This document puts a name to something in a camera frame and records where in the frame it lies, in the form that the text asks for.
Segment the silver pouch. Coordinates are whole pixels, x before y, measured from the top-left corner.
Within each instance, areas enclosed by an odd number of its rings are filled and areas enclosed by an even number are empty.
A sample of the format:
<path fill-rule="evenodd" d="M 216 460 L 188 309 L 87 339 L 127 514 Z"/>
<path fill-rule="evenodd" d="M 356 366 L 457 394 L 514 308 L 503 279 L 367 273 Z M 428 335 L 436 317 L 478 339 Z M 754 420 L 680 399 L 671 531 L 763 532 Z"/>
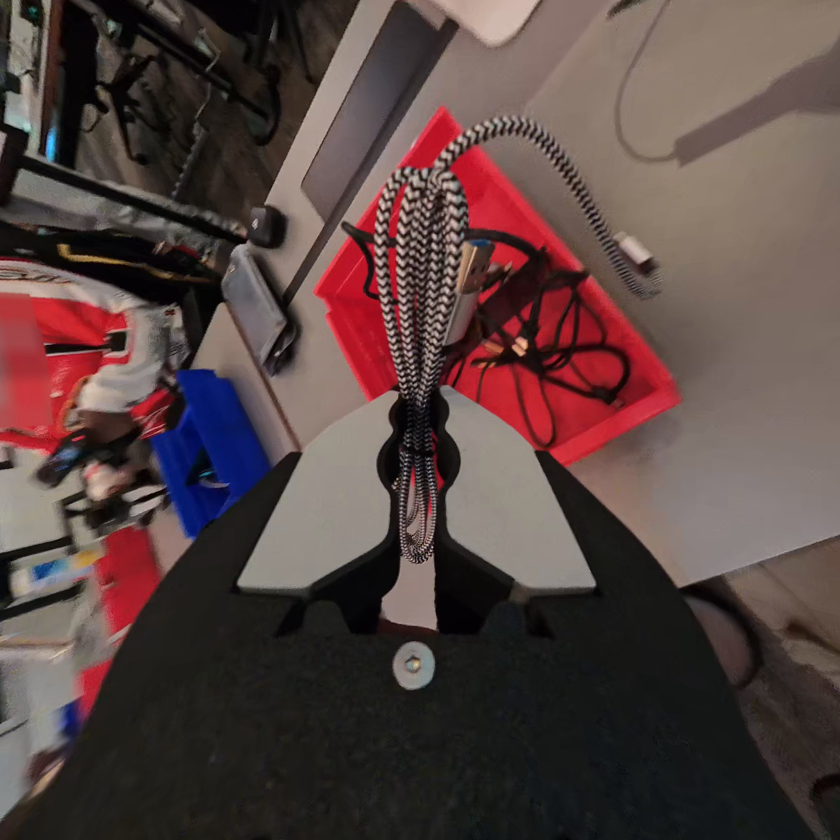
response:
<path fill-rule="evenodd" d="M 268 377 L 277 375 L 295 353 L 298 326 L 247 245 L 233 249 L 221 291 L 255 362 Z"/>

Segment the red plastic bin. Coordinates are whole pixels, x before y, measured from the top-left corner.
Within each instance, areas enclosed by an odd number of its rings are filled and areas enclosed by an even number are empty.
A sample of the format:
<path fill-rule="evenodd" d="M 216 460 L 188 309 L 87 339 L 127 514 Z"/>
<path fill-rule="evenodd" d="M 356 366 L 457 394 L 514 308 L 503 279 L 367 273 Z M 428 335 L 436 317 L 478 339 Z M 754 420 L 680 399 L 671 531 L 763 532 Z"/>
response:
<path fill-rule="evenodd" d="M 439 108 L 401 166 L 431 167 L 462 134 Z M 465 304 L 466 326 L 444 351 L 442 384 L 472 398 L 535 448 L 569 465 L 677 406 L 677 385 L 613 299 L 493 164 L 479 144 L 454 163 L 469 223 L 491 240 L 489 275 Z M 531 344 L 528 367 L 469 366 L 491 335 Z"/>

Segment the black-white braided cable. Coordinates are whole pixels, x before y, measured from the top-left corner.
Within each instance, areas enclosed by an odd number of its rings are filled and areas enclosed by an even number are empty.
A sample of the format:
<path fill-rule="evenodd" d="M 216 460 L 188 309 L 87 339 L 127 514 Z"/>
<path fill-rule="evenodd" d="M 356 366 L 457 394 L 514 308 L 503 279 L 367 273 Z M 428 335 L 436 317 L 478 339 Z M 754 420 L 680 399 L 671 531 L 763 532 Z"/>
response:
<path fill-rule="evenodd" d="M 504 137 L 528 140 L 549 159 L 627 289 L 642 299 L 660 292 L 655 257 L 642 258 L 630 246 L 632 237 L 613 236 L 570 156 L 531 119 L 504 116 L 481 122 L 451 141 L 431 167 L 403 167 L 392 174 L 377 205 L 369 274 L 377 280 L 398 390 L 406 405 L 395 487 L 401 553 L 414 564 L 429 560 L 434 548 L 438 489 L 433 401 L 457 301 L 466 296 L 461 270 L 471 266 L 476 242 L 492 239 L 468 227 L 466 194 L 452 167 L 472 148 Z"/>

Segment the white folding stand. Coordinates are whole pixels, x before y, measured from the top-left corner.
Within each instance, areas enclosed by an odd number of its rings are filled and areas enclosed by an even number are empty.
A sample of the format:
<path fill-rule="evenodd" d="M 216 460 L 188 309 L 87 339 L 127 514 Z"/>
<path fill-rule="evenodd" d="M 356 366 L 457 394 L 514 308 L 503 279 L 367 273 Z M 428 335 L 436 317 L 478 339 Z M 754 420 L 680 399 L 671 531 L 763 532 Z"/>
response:
<path fill-rule="evenodd" d="M 511 41 L 530 20 L 540 1 L 431 1 L 447 18 L 497 48 Z"/>

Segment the black jacket yellow stripe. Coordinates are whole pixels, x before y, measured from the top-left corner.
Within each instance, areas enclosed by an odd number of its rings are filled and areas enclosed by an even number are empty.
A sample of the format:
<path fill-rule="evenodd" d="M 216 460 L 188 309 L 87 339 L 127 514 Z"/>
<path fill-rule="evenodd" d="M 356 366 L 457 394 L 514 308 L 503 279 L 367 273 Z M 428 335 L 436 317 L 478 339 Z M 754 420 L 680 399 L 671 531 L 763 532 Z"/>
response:
<path fill-rule="evenodd" d="M 194 250 L 112 230 L 80 231 L 1 223 L 2 257 L 94 278 L 137 276 L 193 285 L 220 283 L 222 276 Z"/>

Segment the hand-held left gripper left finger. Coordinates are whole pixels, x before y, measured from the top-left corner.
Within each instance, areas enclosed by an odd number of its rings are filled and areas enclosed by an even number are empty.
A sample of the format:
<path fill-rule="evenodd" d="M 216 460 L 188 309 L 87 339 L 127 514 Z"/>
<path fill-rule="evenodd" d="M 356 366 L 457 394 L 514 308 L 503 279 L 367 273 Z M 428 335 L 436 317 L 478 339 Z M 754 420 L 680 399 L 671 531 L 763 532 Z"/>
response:
<path fill-rule="evenodd" d="M 334 422 L 302 451 L 237 586 L 249 595 L 334 602 L 351 631 L 373 632 L 400 569 L 387 392 Z"/>

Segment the blue plastic bin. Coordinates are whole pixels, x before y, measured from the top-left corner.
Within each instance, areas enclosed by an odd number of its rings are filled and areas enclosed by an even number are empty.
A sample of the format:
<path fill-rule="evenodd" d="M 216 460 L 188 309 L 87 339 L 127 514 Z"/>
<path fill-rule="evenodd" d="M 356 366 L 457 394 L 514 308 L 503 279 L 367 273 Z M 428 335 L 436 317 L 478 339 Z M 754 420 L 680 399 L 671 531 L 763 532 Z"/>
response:
<path fill-rule="evenodd" d="M 171 504 L 189 539 L 230 509 L 270 471 L 238 394 L 214 371 L 179 371 L 181 417 L 151 444 Z"/>

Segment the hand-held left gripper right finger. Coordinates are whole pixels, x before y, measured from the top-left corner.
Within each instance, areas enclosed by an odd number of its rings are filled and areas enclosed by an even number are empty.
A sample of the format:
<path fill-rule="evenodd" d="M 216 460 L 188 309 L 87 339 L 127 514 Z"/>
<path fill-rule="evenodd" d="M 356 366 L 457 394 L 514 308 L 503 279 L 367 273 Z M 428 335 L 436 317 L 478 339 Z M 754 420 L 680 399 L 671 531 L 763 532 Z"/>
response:
<path fill-rule="evenodd" d="M 448 385 L 435 396 L 434 431 L 438 631 L 476 633 L 502 602 L 593 593 L 593 573 L 530 443 Z"/>

